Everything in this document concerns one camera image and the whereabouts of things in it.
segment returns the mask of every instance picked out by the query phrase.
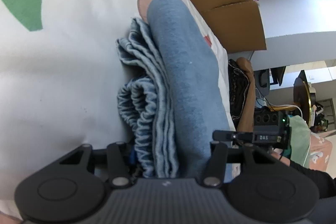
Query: white wall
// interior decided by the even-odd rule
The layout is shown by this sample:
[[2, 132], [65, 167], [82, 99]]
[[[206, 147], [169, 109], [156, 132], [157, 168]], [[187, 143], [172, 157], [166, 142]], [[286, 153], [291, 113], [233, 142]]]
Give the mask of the white wall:
[[254, 70], [335, 58], [336, 0], [259, 0], [259, 7], [267, 50], [253, 54]]
[[327, 64], [325, 61], [308, 62], [308, 63], [303, 63], [303, 64], [287, 66], [285, 73], [300, 72], [303, 69], [309, 70], [309, 69], [320, 69], [320, 68], [326, 68], [326, 67], [327, 67]]
[[336, 66], [336, 59], [325, 60], [324, 62], [325, 62], [327, 67], [335, 67]]
[[[315, 84], [315, 83], [321, 83], [321, 82], [327, 82], [335, 80], [332, 76], [332, 68], [319, 68], [319, 69], [312, 69], [312, 70], [305, 70], [306, 77], [308, 82]], [[283, 76], [282, 84], [279, 85], [271, 85], [270, 89], [283, 89], [283, 88], [289, 88], [292, 87], [295, 79], [298, 77], [300, 72], [290, 72], [285, 73]]]
[[[312, 84], [316, 89], [316, 100], [325, 100], [336, 97], [336, 80]], [[293, 102], [293, 87], [271, 90], [266, 98], [275, 105]]]

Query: person's arm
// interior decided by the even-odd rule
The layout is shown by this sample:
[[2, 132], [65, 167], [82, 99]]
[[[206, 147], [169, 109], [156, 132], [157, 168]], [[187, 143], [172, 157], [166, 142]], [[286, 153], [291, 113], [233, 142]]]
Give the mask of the person's arm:
[[[276, 159], [279, 159], [281, 157], [278, 153], [275, 152], [271, 155]], [[309, 177], [318, 187], [320, 191], [320, 198], [330, 198], [332, 196], [336, 196], [335, 180], [333, 180], [328, 173], [305, 168], [285, 157], [282, 157], [280, 161], [285, 165], [290, 166]]]
[[0, 212], [0, 223], [1, 224], [20, 224], [22, 221], [18, 218], [5, 215], [4, 213]]

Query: folded fabric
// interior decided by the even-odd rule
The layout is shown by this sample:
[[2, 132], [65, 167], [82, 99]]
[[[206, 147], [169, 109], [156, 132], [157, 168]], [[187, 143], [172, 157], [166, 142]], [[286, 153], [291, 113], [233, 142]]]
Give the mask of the folded fabric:
[[[211, 155], [213, 131], [230, 130], [217, 59], [182, 0], [152, 0], [147, 19], [172, 95], [179, 173], [199, 177]], [[227, 165], [225, 181], [231, 179], [232, 166]]]
[[166, 71], [149, 26], [139, 18], [133, 19], [128, 38], [120, 38], [116, 44], [121, 62], [141, 67], [147, 75], [131, 80], [118, 93], [118, 110], [134, 132], [134, 149], [143, 175], [174, 178], [179, 164], [172, 101]]

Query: hand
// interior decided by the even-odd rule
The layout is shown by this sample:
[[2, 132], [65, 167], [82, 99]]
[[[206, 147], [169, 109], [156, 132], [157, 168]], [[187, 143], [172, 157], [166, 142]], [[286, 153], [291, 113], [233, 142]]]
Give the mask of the hand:
[[19, 224], [21, 222], [22, 220], [20, 219], [5, 215], [4, 213], [0, 212], [0, 223], [1, 224]]
[[[277, 160], [280, 159], [280, 157], [281, 157], [281, 155], [276, 153], [276, 152], [272, 152], [271, 156], [276, 158]], [[282, 157], [280, 161], [287, 166], [290, 166], [290, 164], [291, 164], [291, 161], [286, 157]]]

